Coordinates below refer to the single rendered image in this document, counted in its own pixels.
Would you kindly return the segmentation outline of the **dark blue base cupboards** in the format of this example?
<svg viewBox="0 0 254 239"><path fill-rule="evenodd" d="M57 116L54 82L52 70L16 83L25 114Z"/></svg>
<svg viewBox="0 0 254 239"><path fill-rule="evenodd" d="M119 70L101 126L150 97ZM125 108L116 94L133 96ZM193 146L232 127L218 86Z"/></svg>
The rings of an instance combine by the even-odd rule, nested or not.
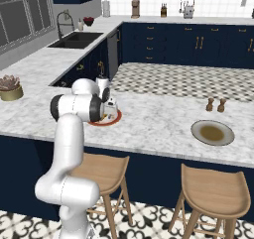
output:
<svg viewBox="0 0 254 239"><path fill-rule="evenodd" d="M123 62L254 69L254 27L123 23Z"/></svg>

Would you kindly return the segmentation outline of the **white paper towel roll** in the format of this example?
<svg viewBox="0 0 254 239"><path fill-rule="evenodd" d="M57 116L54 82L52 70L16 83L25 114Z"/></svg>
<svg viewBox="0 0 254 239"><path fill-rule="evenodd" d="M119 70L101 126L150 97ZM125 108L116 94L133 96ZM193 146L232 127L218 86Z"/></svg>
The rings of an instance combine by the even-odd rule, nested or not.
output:
<svg viewBox="0 0 254 239"><path fill-rule="evenodd" d="M102 1L102 16L105 18L110 17L110 2L107 0Z"/></svg>

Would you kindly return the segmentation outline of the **grey dishwasher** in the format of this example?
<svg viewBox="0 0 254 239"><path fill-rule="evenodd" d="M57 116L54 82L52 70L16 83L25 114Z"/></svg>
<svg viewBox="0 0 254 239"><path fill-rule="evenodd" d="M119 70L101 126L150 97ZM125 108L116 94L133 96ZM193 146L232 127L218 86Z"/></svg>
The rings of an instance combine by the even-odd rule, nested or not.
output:
<svg viewBox="0 0 254 239"><path fill-rule="evenodd" d="M108 45L108 63L109 63L109 79L112 80L118 70L118 47L117 47L118 31L114 30L107 37Z"/></svg>

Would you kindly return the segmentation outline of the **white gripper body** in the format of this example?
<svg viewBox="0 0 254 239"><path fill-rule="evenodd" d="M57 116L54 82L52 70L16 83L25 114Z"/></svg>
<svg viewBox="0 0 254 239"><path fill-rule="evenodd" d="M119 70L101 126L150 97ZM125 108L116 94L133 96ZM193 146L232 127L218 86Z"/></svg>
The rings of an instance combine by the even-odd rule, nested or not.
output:
<svg viewBox="0 0 254 239"><path fill-rule="evenodd" d="M116 105L105 105L104 113L110 115L111 117L116 117L118 115L118 107Z"/></svg>

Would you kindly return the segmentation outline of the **grey framed window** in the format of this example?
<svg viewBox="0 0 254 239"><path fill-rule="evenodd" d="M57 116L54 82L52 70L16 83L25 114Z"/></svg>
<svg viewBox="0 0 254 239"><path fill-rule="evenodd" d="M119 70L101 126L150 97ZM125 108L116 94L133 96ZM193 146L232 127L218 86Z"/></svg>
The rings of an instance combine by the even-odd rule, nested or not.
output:
<svg viewBox="0 0 254 239"><path fill-rule="evenodd" d="M54 27L52 0L0 0L0 55Z"/></svg>

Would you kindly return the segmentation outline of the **grey dish brown centre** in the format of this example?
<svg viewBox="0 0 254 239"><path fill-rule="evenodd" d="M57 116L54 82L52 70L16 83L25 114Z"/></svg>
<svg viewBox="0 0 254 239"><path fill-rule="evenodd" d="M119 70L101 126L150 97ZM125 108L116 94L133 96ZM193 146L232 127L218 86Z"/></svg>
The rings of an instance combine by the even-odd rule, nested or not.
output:
<svg viewBox="0 0 254 239"><path fill-rule="evenodd" d="M190 127L192 135L210 146L226 146L234 141L233 131L223 123L214 120L199 120Z"/></svg>

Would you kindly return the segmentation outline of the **red rimmed plate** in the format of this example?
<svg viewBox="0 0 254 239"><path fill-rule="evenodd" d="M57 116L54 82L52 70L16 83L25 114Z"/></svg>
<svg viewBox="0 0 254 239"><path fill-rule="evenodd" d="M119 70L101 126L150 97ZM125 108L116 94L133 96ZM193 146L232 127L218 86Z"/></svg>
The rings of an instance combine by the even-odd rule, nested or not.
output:
<svg viewBox="0 0 254 239"><path fill-rule="evenodd" d="M117 123L122 117L122 112L117 110L115 114L106 114L105 117L98 122L90 122L92 126L110 126Z"/></svg>

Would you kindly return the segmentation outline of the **silver toaster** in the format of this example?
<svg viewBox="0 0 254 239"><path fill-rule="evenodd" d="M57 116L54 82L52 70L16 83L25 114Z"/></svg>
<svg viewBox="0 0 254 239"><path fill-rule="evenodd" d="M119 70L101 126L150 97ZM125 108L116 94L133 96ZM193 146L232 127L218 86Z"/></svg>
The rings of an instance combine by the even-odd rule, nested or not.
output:
<svg viewBox="0 0 254 239"><path fill-rule="evenodd" d="M193 12L194 12L194 6L187 5L184 10L184 18L191 19L193 17Z"/></svg>

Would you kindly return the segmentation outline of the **dark blue island base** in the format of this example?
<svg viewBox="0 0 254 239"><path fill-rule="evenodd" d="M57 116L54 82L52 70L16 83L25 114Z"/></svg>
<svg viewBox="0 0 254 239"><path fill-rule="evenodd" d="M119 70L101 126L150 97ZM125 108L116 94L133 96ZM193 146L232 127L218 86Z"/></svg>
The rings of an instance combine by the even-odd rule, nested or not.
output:
<svg viewBox="0 0 254 239"><path fill-rule="evenodd" d="M165 207L173 207L177 203L181 191L181 164L230 173L241 171L245 174L251 195L251 207L243 219L254 223L254 167L243 162L245 155L254 156L254 143L251 147L247 146L248 143L236 136L228 146L208 148L210 153L219 156L228 153L236 159L234 166L94 147L85 147L84 150L116 158L128 156L126 180L129 198ZM53 153L52 142L0 135L0 210L53 221L59 219L56 205L44 203L35 196L35 183L50 168Z"/></svg>

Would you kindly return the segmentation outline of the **wooden bar stool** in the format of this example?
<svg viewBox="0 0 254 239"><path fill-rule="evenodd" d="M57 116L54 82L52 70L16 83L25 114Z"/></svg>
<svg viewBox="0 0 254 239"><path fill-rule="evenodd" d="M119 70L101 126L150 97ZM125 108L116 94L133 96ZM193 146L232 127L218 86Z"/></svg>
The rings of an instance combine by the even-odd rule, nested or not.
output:
<svg viewBox="0 0 254 239"><path fill-rule="evenodd" d="M251 206L245 175L182 165L181 179L182 190L168 231L171 232L179 220L184 226L183 239L190 239L193 232L212 235L214 239L234 239L236 220ZM205 224L198 221L202 214L217 219L213 232L194 228Z"/></svg>
<svg viewBox="0 0 254 239"><path fill-rule="evenodd" d="M70 173L73 177L91 179L99 185L103 202L96 205L104 207L105 210L98 211L90 207L87 212L89 216L93 213L107 216L112 239L117 239L114 215L118 210L126 210L129 223L133 223L125 179L128 163L129 156L115 158L84 153L82 164Z"/></svg>

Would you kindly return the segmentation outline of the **dark kitchen sink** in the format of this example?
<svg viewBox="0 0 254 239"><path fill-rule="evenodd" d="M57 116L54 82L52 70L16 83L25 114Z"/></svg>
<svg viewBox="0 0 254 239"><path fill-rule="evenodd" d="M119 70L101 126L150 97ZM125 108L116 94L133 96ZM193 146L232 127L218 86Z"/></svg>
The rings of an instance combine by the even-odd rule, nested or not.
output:
<svg viewBox="0 0 254 239"><path fill-rule="evenodd" d="M95 48L104 40L102 33L72 32L49 45L49 48L86 50Z"/></svg>

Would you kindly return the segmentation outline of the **dark blue sink cupboards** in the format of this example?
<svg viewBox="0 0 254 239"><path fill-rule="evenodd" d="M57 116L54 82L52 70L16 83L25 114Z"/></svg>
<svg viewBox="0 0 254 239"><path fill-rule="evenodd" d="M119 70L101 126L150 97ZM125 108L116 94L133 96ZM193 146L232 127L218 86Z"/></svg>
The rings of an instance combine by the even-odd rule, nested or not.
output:
<svg viewBox="0 0 254 239"><path fill-rule="evenodd" d="M83 59L67 71L54 86L71 88L72 84L80 78L96 80L99 76L109 76L107 40L103 40Z"/></svg>

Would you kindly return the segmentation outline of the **succulent in gold pot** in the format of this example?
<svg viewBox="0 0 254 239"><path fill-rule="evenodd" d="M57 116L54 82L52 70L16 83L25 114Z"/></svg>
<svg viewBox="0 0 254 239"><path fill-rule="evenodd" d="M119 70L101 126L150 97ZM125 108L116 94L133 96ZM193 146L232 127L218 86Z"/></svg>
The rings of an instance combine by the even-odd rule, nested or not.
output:
<svg viewBox="0 0 254 239"><path fill-rule="evenodd" d="M5 74L0 78L0 98L3 101L14 101L24 95L20 78Z"/></svg>

